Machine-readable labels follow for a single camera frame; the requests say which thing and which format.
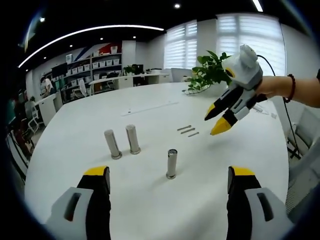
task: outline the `red bracelet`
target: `red bracelet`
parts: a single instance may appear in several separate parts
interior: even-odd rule
[[[291,93],[290,93],[289,97],[287,99],[285,97],[283,98],[284,102],[286,104],[289,103],[292,100],[292,98],[295,95],[295,90],[296,90],[296,79],[295,79],[295,77],[292,74],[289,74],[288,77],[290,77],[292,79],[292,89],[291,89]]]

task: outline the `window blind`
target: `window blind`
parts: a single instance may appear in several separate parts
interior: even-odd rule
[[[218,16],[217,31],[219,55],[233,55],[246,44],[269,61],[276,75],[286,75],[285,44],[278,19],[258,14],[224,14]],[[258,62],[264,76],[273,75],[264,59],[258,58]]]
[[[192,69],[197,60],[197,21],[171,28],[166,33],[164,68]]]

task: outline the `metal cylinder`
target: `metal cylinder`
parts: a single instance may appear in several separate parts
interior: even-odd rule
[[[138,154],[141,152],[141,149],[138,144],[136,126],[130,124],[125,127],[126,135],[128,136],[129,144],[130,144],[130,153],[131,154]]]
[[[168,179],[174,179],[176,177],[177,156],[177,150],[170,149],[168,151],[168,170],[165,174]]]
[[[104,131],[104,137],[105,137],[106,143],[109,146],[111,157],[113,159],[121,158],[122,153],[121,151],[119,151],[119,148],[115,139],[114,131],[112,131],[111,129]]]

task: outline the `ceiling light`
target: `ceiling light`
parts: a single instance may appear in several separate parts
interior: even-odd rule
[[[254,3],[256,9],[258,10],[258,12],[263,12],[259,0],[252,0],[252,2]]]
[[[142,26],[142,25],[106,25],[106,26],[95,26],[95,27],[91,27],[91,28],[86,28],[83,30],[79,30],[79,31],[75,31],[72,33],[69,33],[67,35],[61,36],[49,43],[47,43],[46,45],[40,47],[38,50],[36,50],[35,52],[33,52],[32,54],[30,54],[25,60],[23,60],[23,62],[20,63],[20,65],[18,66],[19,68],[21,68],[21,66],[23,64],[25,64],[30,58],[32,58],[34,55],[36,55],[37,53],[39,53],[41,50],[45,49],[46,47],[50,46],[51,44],[54,44],[62,39],[65,39],[67,37],[76,35],[76,34],[80,34],[80,33],[84,33],[84,32],[88,32],[88,31],[92,31],[92,30],[98,30],[98,29],[109,29],[109,28],[140,28],[140,29],[151,29],[151,30],[157,30],[157,31],[164,31],[163,28],[159,28],[159,27],[154,27],[154,26]]]

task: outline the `metal peg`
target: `metal peg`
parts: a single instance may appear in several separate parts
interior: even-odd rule
[[[104,131],[104,137],[106,140],[106,143],[109,146],[110,152],[111,152],[111,157],[113,159],[119,159],[122,157],[122,153],[121,151],[119,151],[117,142],[116,142],[116,138],[114,135],[114,131],[110,130],[106,130]]]
[[[181,134],[185,134],[185,133],[190,132],[190,131],[193,131],[193,130],[195,130],[195,128],[194,128],[194,127],[193,127],[193,128],[191,128],[191,129],[188,129],[188,130],[182,131],[182,132],[181,132]]]
[[[191,125],[188,125],[188,126],[184,126],[184,127],[181,127],[181,128],[178,128],[177,131],[181,131],[183,129],[187,129],[187,128],[191,128]]]
[[[138,144],[137,132],[135,125],[128,125],[125,127],[126,135],[128,136],[129,144],[130,144],[130,153],[138,154],[141,152],[141,149]]]
[[[165,174],[168,179],[174,179],[176,177],[177,155],[178,151],[175,149],[168,151],[168,170]]]
[[[193,134],[189,135],[188,138],[189,138],[189,137],[192,137],[192,136],[194,136],[194,135],[197,135],[197,134],[199,134],[198,131],[197,131],[196,133],[193,133]]]

